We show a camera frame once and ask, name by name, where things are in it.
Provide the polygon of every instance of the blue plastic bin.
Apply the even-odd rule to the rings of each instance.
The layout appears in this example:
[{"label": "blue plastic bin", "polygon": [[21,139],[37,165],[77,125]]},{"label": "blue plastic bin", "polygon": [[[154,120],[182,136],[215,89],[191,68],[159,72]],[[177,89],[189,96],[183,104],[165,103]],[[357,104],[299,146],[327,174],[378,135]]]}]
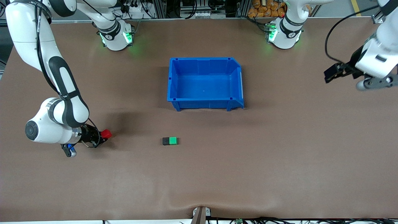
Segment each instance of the blue plastic bin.
[{"label": "blue plastic bin", "polygon": [[171,58],[167,101],[177,111],[243,108],[240,64],[231,57]]}]

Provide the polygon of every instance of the green and black block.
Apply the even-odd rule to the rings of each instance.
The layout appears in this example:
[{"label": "green and black block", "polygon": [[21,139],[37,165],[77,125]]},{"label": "green and black block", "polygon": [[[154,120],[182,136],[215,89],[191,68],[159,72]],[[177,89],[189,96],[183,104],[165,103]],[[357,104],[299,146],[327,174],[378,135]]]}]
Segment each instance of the green and black block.
[{"label": "green and black block", "polygon": [[177,137],[166,137],[162,138],[162,143],[163,145],[177,145]]}]

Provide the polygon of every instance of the black block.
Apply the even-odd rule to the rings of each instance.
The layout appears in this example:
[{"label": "black block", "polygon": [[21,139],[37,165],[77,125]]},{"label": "black block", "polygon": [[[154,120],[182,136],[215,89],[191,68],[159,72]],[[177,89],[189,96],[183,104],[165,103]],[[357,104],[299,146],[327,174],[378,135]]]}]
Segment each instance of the black block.
[{"label": "black block", "polygon": [[167,138],[162,138],[162,143],[163,143],[163,145],[170,145],[170,139],[169,139],[169,137],[167,137]]}]

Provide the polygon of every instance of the green block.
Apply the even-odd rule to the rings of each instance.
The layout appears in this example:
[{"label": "green block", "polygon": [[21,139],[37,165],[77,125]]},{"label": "green block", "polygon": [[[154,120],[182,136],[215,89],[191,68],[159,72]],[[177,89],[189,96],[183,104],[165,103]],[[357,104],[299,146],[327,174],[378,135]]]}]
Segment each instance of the green block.
[{"label": "green block", "polygon": [[170,137],[169,138],[170,145],[177,145],[177,137]]}]

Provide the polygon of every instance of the brown table surface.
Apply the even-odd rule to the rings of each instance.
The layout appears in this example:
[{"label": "brown table surface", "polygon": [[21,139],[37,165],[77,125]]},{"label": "brown table surface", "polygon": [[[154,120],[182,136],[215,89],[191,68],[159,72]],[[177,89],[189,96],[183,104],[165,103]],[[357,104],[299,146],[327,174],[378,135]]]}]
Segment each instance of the brown table surface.
[{"label": "brown table surface", "polygon": [[[398,88],[324,83],[324,40],[336,19],[310,19],[290,50],[246,20],[143,22],[112,52],[91,24],[52,25],[90,117],[114,137],[98,149],[29,141],[25,123],[56,96],[12,52],[0,81],[1,221],[213,216],[398,216]],[[331,36],[342,60],[372,34],[352,18]],[[234,57],[244,110],[184,110],[166,101],[171,57]],[[162,137],[177,136],[178,146]]]}]

